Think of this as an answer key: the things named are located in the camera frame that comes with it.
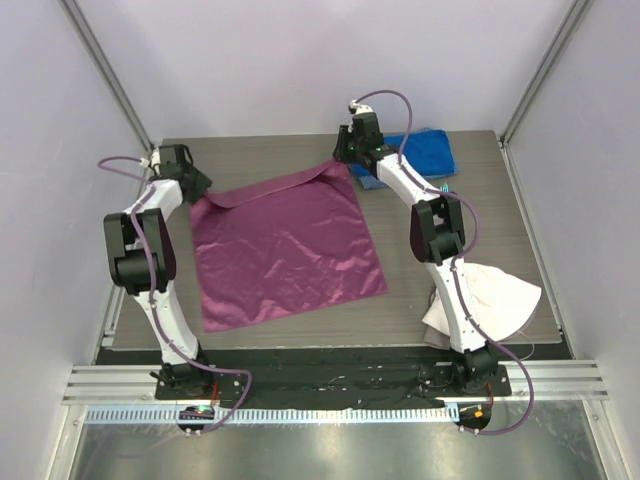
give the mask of metal floor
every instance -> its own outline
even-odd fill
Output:
[[[449,134],[460,173],[446,179],[452,190],[477,207],[481,239],[468,261],[502,268],[542,286],[515,195],[495,134],[491,131]],[[213,188],[229,190],[312,167],[330,157],[334,135],[180,139],[191,148],[196,166],[213,180]],[[175,143],[171,140],[165,144]],[[420,322],[434,284],[409,248],[409,212],[390,189],[363,191],[358,200],[373,237],[389,293],[331,308],[274,320],[261,325],[206,334],[191,245],[187,206],[169,220],[178,259],[176,289],[187,323],[205,349],[314,346],[420,345]],[[473,220],[465,213],[468,236]],[[549,301],[543,293],[524,333],[535,343],[561,340]],[[522,337],[512,343],[527,343]],[[113,342],[114,349],[158,349],[142,310],[125,298]]]
[[[497,403],[490,429],[526,402]],[[540,402],[516,432],[475,438],[451,423],[225,427],[174,438],[175,425],[85,425],[74,480],[562,479],[606,475],[582,402]],[[135,458],[118,458],[134,455]]]

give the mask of blue towel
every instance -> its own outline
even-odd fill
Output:
[[[404,135],[385,135],[385,143],[400,146]],[[409,135],[404,147],[409,164],[427,180],[447,177],[458,173],[458,166],[451,153],[449,137],[444,130],[421,130]],[[362,188],[385,188],[386,183],[360,165],[350,165],[351,172],[358,177]]]

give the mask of metal frame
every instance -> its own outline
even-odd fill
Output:
[[[73,461],[78,451],[80,435],[82,434],[82,427],[88,410],[85,405],[63,408],[65,409],[65,419],[47,477],[49,480],[68,480],[71,475]]]
[[[496,401],[525,401],[527,383],[514,362],[501,362],[507,367],[511,397]],[[538,360],[525,362],[536,389],[536,401],[606,400],[607,391],[593,360]],[[158,371],[154,365],[76,366],[64,393],[63,405],[164,404],[154,398],[156,380],[149,375]],[[485,401],[485,397],[446,398],[447,402]]]
[[[116,103],[120,106],[120,109],[131,125],[131,128],[133,128],[138,140],[146,151],[151,151],[153,149],[153,142],[147,134],[144,125],[140,121],[140,117],[138,117],[138,114],[133,108],[124,88],[122,88],[122,84],[120,83],[118,76],[114,72],[113,67],[111,67],[111,63],[109,63],[107,56],[104,54],[104,51],[100,46],[100,42],[98,42],[93,30],[89,26],[89,22],[84,16],[84,13],[82,13],[82,9],[78,5],[78,2],[76,0],[59,0],[59,2],[73,24],[76,32],[80,36],[82,43],[84,43],[93,63],[107,84],[107,87],[111,90]]]
[[[574,0],[573,4],[569,8],[569,12],[565,16],[560,28],[558,29],[555,37],[551,41],[549,48],[547,49],[542,62],[538,66],[536,73],[529,82],[527,89],[522,96],[520,103],[513,112],[507,128],[500,137],[501,143],[508,145],[513,139],[513,136],[518,130],[518,127],[522,123],[522,120],[527,115],[533,100],[538,95],[538,92],[542,88],[542,85],[549,77],[549,74],[553,70],[553,67],[558,63],[562,52],[569,44],[571,37],[577,30],[580,22],[585,17],[589,7],[593,3],[593,0]]]
[[[208,400],[191,401],[189,405],[209,404]],[[160,405],[93,405],[87,411],[85,425],[199,425],[203,421],[180,420],[184,402]],[[216,418],[229,413],[228,408],[215,406]],[[363,423],[450,423],[460,420],[456,403],[443,408],[407,410],[269,410],[240,409],[227,420],[226,425],[321,425]]]
[[[109,291],[109,298],[107,299],[107,308],[102,319],[102,329],[100,330],[101,335],[98,337],[96,347],[93,351],[93,358],[91,359],[92,363],[94,363],[98,358],[100,348],[111,347],[113,345],[113,337],[116,334],[123,298],[124,288],[116,287],[112,283]]]
[[[612,425],[611,403],[597,400],[582,403],[607,478],[631,478],[631,472],[622,456],[622,449]]]
[[[540,249],[540,243],[538,242],[538,238],[536,236],[536,229],[533,225],[531,217],[529,216],[529,208],[527,206],[526,197],[524,196],[522,191],[522,182],[520,181],[518,170],[511,160],[512,157],[510,154],[509,146],[500,144],[500,152],[502,153],[502,158],[504,159],[504,164],[507,169],[507,173],[509,174],[509,179],[511,180],[511,186],[513,187],[513,193],[516,197],[516,201],[518,202],[522,221],[524,222],[527,235],[529,236],[529,241],[531,242],[533,256],[536,259],[538,270],[540,270],[540,276],[542,278],[544,289],[547,292],[547,296],[549,297],[549,303],[551,304],[553,317],[556,320],[556,324],[560,328],[560,332],[564,334],[565,325],[562,319],[562,308],[560,308],[559,306],[559,301],[555,294],[554,282],[549,274],[549,270],[547,270],[547,266],[544,261],[544,255],[542,254]],[[569,346],[569,351],[573,354],[574,352],[571,348],[571,337],[565,335],[565,339],[567,341],[567,345]]]

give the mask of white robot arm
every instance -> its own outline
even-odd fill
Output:
[[[422,188],[409,179],[406,172],[415,179],[422,182]],[[398,154],[391,153],[377,162],[378,178],[386,183],[391,189],[398,194],[407,207],[412,208],[420,201],[429,202],[439,198],[438,195],[428,193],[427,190],[437,190],[434,186],[424,180],[409,165],[407,159],[402,156],[398,161]],[[452,257],[442,259],[442,263],[426,262],[427,271],[433,277],[436,288],[442,298],[442,305],[447,316],[449,324],[449,336],[451,339],[451,348],[459,353],[465,350],[478,350],[484,347],[486,340],[469,324],[466,320],[464,311],[460,304],[460,299],[455,289],[453,281],[453,273],[451,272]],[[456,262],[458,275],[461,277],[460,282],[462,295],[465,304],[469,306],[473,318],[477,318],[473,308],[471,292],[467,282],[464,280],[464,260],[461,258]]]
[[[180,183],[177,180],[156,180],[153,183],[155,187],[154,193],[151,198],[144,203],[139,213],[144,214],[144,212],[160,209],[162,218],[166,222],[171,213],[182,205],[183,199]],[[151,187],[146,188],[141,198],[146,196],[150,188]],[[130,215],[134,205],[126,209],[124,213]],[[151,314],[148,291],[137,292],[137,294],[132,295],[132,297],[144,310],[160,342],[162,362],[171,365],[184,363],[184,359],[180,358],[180,356],[162,340],[162,337],[158,333]],[[156,300],[156,310],[162,329],[167,336],[173,340],[174,345],[178,347],[182,353],[195,360],[198,354],[198,339],[191,332],[184,319],[178,297],[176,296],[174,280],[168,280],[164,291],[156,291],[154,298]]]

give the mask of satin cloth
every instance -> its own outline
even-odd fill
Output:
[[[334,160],[191,207],[206,332],[388,291],[347,167]]]

